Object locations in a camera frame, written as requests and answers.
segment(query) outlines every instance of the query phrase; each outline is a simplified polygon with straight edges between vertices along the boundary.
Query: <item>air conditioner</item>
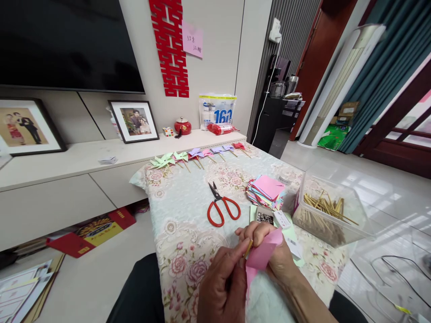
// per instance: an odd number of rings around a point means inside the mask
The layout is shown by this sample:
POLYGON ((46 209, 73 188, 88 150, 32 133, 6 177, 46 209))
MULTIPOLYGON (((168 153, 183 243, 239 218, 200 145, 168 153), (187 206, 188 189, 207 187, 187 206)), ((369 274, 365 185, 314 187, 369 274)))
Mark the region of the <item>air conditioner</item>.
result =
POLYGON ((340 55, 305 124, 298 144, 316 148, 317 143, 343 103, 347 92, 376 47, 386 27, 369 24, 356 28, 346 40, 340 55))

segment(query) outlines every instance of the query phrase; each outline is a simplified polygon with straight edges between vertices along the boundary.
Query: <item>framed photo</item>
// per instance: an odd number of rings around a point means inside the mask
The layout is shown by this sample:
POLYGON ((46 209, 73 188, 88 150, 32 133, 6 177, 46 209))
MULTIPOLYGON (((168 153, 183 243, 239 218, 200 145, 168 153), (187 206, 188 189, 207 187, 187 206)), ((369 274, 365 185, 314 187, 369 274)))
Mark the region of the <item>framed photo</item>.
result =
POLYGON ((108 101, 125 144, 158 140, 148 101, 108 101))
POLYGON ((0 140, 11 156, 67 150, 39 99, 0 98, 0 140))

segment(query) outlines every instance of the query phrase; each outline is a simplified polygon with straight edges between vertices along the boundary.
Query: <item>finger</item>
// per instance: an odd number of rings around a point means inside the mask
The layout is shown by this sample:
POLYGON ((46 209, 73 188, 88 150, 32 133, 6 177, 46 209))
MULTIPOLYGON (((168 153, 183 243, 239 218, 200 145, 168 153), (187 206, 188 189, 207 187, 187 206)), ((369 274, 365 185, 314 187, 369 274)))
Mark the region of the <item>finger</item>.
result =
POLYGON ((246 232, 244 233, 244 237, 253 239, 253 233, 259 225, 260 223, 257 221, 250 222, 250 225, 247 227, 246 232))
POLYGON ((224 255, 230 250, 230 248, 226 247, 220 247, 217 253, 214 256, 214 259, 212 260, 211 266, 217 266, 220 259, 224 257, 224 255))
POLYGON ((244 228, 239 227, 238 229, 235 230, 235 234, 239 236, 243 230, 244 228))
POLYGON ((239 234, 238 238, 240 242, 243 242, 245 239, 244 233, 246 232, 248 226, 246 226, 245 228, 242 229, 241 233, 239 234))
POLYGON ((245 259, 240 259, 232 274, 232 285, 226 301, 225 312, 228 314, 245 312, 246 310, 247 276, 245 259))
POLYGON ((260 223, 257 229, 253 232, 253 247, 259 247, 264 240, 264 237, 276 229, 277 228, 275 226, 267 222, 260 223))
POLYGON ((226 280, 232 274, 235 265, 247 250, 249 242, 250 240, 246 238, 234 249, 229 250, 224 255, 224 257, 220 259, 219 263, 216 265, 217 267, 214 270, 217 273, 219 279, 221 278, 222 280, 226 280))

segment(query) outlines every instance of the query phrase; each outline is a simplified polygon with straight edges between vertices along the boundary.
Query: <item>curtain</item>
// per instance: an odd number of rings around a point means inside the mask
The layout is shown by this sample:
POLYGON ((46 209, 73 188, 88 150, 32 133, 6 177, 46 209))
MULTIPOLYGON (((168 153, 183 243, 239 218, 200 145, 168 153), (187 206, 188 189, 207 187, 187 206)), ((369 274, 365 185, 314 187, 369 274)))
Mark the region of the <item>curtain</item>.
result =
POLYGON ((352 130, 338 149, 352 153, 373 122, 431 52, 431 1, 378 0, 366 23, 386 26, 382 41, 344 102, 360 101, 352 130))

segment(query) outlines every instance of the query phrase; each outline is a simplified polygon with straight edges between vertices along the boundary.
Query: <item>floral tablecloth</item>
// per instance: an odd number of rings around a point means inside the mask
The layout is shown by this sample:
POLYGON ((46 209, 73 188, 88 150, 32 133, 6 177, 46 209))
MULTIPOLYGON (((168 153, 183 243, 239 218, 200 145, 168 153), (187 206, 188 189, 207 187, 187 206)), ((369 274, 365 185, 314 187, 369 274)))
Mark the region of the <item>floral tablecloth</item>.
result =
MULTIPOLYGON (((295 194, 299 189, 303 171, 290 166, 261 150, 244 143, 246 152, 236 149, 220 156, 201 159, 205 170, 193 161, 191 171, 171 166, 169 170, 143 166, 131 183, 145 189, 149 196, 153 233, 160 269, 163 305, 166 322, 196 322, 199 284, 220 246, 233 247, 238 243, 234 231, 249 223, 251 202, 245 195, 250 179, 260 174, 278 178, 284 168, 290 172, 282 210, 293 214, 295 194), (241 217, 233 221, 224 206, 225 224, 213 227, 207 220, 207 209, 214 196, 208 182, 215 182, 221 196, 235 200, 241 207, 241 217)), ((213 219, 220 219, 213 208, 213 219)), ((305 265, 301 272, 316 293, 329 306, 334 288, 348 261, 346 247, 334 249, 299 227, 295 227, 303 247, 305 265)), ((277 287, 261 272, 251 285, 246 310, 247 322, 294 322, 277 287)))

